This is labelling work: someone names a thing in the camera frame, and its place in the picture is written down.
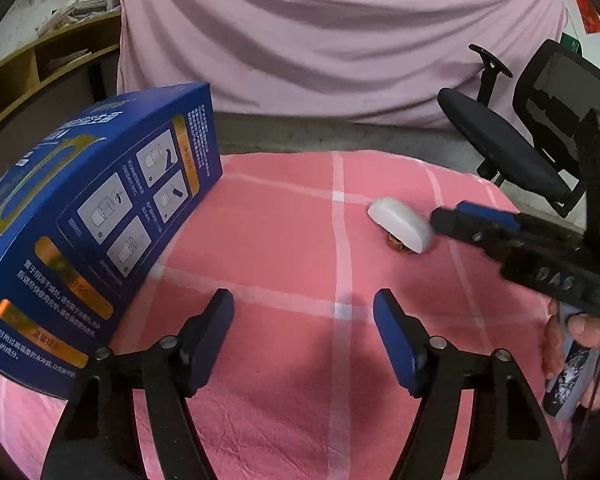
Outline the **right hand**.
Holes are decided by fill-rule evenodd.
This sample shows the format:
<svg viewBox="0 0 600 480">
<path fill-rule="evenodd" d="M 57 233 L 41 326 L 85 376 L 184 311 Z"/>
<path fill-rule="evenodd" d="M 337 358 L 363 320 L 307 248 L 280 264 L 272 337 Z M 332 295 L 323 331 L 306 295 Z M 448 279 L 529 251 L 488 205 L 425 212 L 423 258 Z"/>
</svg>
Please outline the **right hand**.
<svg viewBox="0 0 600 480">
<path fill-rule="evenodd" d="M 542 372 L 546 379 L 552 379 L 557 375 L 564 365 L 565 357 L 562 352 L 562 341 L 565 332 L 559 325 L 558 302 L 550 300 L 548 304 L 548 315 L 550 316 L 544 327 L 541 342 Z M 600 318 L 586 313 L 570 318 L 568 333 L 581 346 L 600 351 Z M 600 410 L 600 383 L 597 390 L 594 384 L 589 384 L 580 403 L 588 406 L 592 411 Z"/>
</svg>

